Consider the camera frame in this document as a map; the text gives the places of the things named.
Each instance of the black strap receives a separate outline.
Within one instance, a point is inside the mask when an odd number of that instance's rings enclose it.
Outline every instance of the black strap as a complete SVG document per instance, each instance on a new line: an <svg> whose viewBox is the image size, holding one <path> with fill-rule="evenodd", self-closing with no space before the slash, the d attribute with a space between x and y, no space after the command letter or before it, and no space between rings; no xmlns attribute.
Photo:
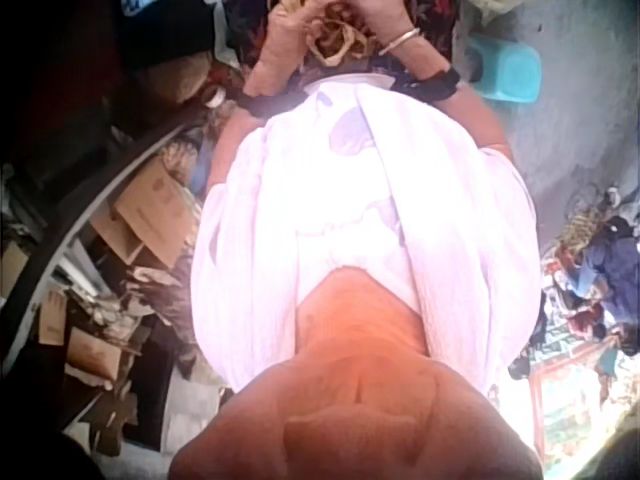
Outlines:
<svg viewBox="0 0 640 480"><path fill-rule="evenodd" d="M427 80L418 81L408 73L396 78L391 90L408 95L424 103L446 100L456 93L460 83L460 74L451 67L446 72L439 72Z"/></svg>

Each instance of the gold bangle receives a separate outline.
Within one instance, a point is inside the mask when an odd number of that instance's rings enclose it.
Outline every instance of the gold bangle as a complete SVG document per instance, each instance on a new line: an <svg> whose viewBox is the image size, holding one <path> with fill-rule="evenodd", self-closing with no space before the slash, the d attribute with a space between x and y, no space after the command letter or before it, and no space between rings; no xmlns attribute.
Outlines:
<svg viewBox="0 0 640 480"><path fill-rule="evenodd" d="M419 34L420 34L420 29L419 28L414 28L413 30L408 31L405 34L400 35L398 38L396 38L389 45L387 45L385 48L380 50L380 53L378 53L378 55L380 55L380 56L384 55L389 50L393 50L397 46L403 44L404 42L406 42L410 38L413 38L413 37L415 37L416 35L419 35Z"/></svg>

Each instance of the ground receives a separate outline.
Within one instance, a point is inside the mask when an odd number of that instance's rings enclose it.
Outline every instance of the ground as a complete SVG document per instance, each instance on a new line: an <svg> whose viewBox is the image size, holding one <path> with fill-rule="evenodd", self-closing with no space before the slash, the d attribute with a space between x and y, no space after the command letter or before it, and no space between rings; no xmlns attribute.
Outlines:
<svg viewBox="0 0 640 480"><path fill-rule="evenodd" d="M602 187L617 182L626 191L637 183L638 4L527 1L486 29L477 20L477 12L464 3L458 54L469 30L485 30L527 43L542 58L542 90L535 104L492 107L503 120L536 205L544 249L565 223L569 200L590 182ZM181 413L188 413L190 424L198 415L208 421L210 405L199 413L202 402L189 406L192 397L182 398ZM159 478L168 463L166 456L127 446L119 461L101 465L110 478Z"/></svg>

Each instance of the cardboard box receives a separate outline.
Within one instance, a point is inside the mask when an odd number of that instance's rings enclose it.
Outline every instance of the cardboard box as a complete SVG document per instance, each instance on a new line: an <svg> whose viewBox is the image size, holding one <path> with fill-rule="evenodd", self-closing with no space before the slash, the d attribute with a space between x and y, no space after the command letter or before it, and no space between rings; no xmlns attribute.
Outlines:
<svg viewBox="0 0 640 480"><path fill-rule="evenodd" d="M0 260L0 295L5 300L9 298L13 286L18 281L20 272L22 272L28 260L29 257L16 242L9 243L2 254L2 260Z"/></svg>
<svg viewBox="0 0 640 480"><path fill-rule="evenodd" d="M174 266L195 222L180 188L162 163L154 159L115 204L136 236L169 268Z"/></svg>
<svg viewBox="0 0 640 480"><path fill-rule="evenodd" d="M73 327L67 349L67 363L85 372L116 381L122 351L104 340Z"/></svg>
<svg viewBox="0 0 640 480"><path fill-rule="evenodd" d="M67 321L67 296L52 285L40 306L38 341L42 345L64 345L64 326Z"/></svg>
<svg viewBox="0 0 640 480"><path fill-rule="evenodd" d="M136 237L120 215L111 211L107 202L100 205L89 222L109 248L127 265L131 265L144 247L142 240Z"/></svg>

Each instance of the blue stool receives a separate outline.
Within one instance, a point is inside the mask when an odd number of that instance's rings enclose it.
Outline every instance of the blue stool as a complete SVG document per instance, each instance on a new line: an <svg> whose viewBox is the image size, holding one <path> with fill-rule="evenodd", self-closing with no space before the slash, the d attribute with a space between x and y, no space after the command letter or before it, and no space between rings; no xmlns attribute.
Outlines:
<svg viewBox="0 0 640 480"><path fill-rule="evenodd" d="M522 43L471 35L470 48L482 57L482 77L473 83L485 98L533 103L542 83L540 55Z"/></svg>

